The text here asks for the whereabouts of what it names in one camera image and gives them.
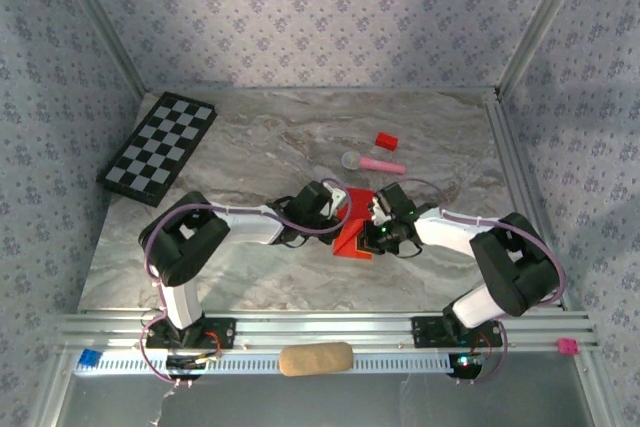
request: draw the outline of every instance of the white square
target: white square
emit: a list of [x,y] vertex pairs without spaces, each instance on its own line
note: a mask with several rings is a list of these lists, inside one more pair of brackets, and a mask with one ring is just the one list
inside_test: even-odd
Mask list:
[[142,149],[140,147],[134,147],[133,145],[130,145],[129,147],[127,147],[127,150],[124,151],[124,154],[122,154],[122,156],[126,157],[127,159],[135,159],[138,157],[138,154],[141,150]]
[[148,183],[149,179],[147,179],[146,177],[136,177],[136,180],[131,182],[131,185],[129,187],[135,190],[144,190]]
[[158,182],[159,184],[163,183],[169,177],[169,171],[164,169],[156,170],[151,176],[151,180],[154,182]]
[[175,122],[171,122],[170,120],[164,119],[162,123],[158,126],[158,129],[162,130],[163,132],[169,132],[174,125],[176,125]]
[[147,152],[155,152],[156,149],[160,146],[160,142],[154,139],[147,140],[147,143],[142,147]]
[[198,133],[198,129],[194,128],[194,127],[187,127],[186,129],[184,129],[184,132],[182,132],[182,137],[186,138],[186,139],[193,139],[196,134]]
[[147,164],[149,164],[152,167],[160,167],[160,164],[162,163],[163,160],[164,160],[164,156],[160,154],[153,154],[149,158],[149,160],[147,160]]
[[132,174],[139,174],[142,169],[144,169],[144,164],[139,160],[134,160],[133,162],[131,162],[131,164],[129,164],[129,167],[127,167],[127,172],[131,172]]
[[155,133],[156,129],[154,129],[153,127],[151,127],[150,125],[145,125],[141,130],[140,133],[138,134],[140,137],[145,137],[145,138],[150,138],[154,133]]
[[178,120],[176,120],[176,123],[178,123],[180,125],[189,125],[189,123],[191,122],[191,119],[193,119],[193,115],[182,114],[178,118]]
[[176,142],[178,141],[179,138],[180,138],[179,135],[169,132],[164,137],[164,139],[162,139],[162,143],[173,146],[173,145],[176,145]]
[[118,182],[122,178],[123,175],[124,175],[124,170],[122,170],[119,167],[114,167],[107,174],[105,179],[110,180],[111,182]]
[[175,110],[176,112],[184,112],[187,107],[189,107],[189,104],[187,102],[185,102],[184,100],[179,100],[178,102],[176,102],[176,105],[173,106],[173,110]]
[[160,117],[161,119],[166,119],[169,112],[171,112],[171,109],[167,109],[166,107],[158,107],[158,110],[156,110],[155,114],[153,115],[156,117]]
[[198,119],[206,119],[207,117],[209,117],[209,114],[211,113],[211,109],[207,109],[206,107],[200,107],[198,109],[198,112],[196,112],[196,117]]
[[179,160],[184,154],[184,149],[180,149],[178,147],[172,147],[169,153],[167,154],[167,158],[171,160]]

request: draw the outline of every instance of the pink clip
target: pink clip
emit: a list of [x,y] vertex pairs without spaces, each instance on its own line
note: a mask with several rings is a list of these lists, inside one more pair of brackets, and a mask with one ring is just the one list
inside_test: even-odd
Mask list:
[[578,342],[575,339],[562,338],[558,339],[558,352],[562,355],[578,355],[580,348]]

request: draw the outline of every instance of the robotic arm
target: robotic arm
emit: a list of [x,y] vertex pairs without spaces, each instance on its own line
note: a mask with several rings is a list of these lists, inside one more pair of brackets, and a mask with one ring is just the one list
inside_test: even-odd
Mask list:
[[[334,214],[346,196],[327,183],[311,182],[296,197],[247,209],[209,203],[199,192],[192,192],[145,228],[139,243],[148,252],[152,273],[161,280],[168,324],[178,345],[192,346],[201,334],[199,324],[204,316],[195,277],[219,246],[286,244],[311,236],[331,244],[340,233],[340,221]],[[181,211],[193,204],[206,208]],[[365,222],[358,238],[361,250],[397,255],[400,244],[409,241],[419,249],[440,245],[478,262],[485,283],[443,310],[444,328],[454,341],[488,320],[522,315],[559,286],[559,273],[540,248],[497,226],[512,226],[540,240],[520,214],[480,220],[454,215],[433,204],[416,207],[397,183],[378,191],[369,208],[371,220]],[[167,216],[170,219],[156,229]]]

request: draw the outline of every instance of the checkered board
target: checkered board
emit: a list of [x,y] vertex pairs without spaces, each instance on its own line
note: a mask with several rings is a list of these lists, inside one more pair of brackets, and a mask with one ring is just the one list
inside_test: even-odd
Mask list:
[[215,118],[213,105],[165,92],[98,182],[157,207]]

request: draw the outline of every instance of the pink toy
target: pink toy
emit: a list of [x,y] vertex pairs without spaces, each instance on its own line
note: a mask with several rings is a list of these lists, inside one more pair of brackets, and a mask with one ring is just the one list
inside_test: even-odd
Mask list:
[[558,352],[562,355],[577,355],[580,353],[578,342],[575,339],[558,339]]
[[345,152],[342,156],[342,166],[347,170],[379,170],[381,172],[391,172],[393,174],[404,174],[407,171],[407,168],[404,165],[394,164],[392,162],[383,162],[382,160],[365,157],[354,150]]

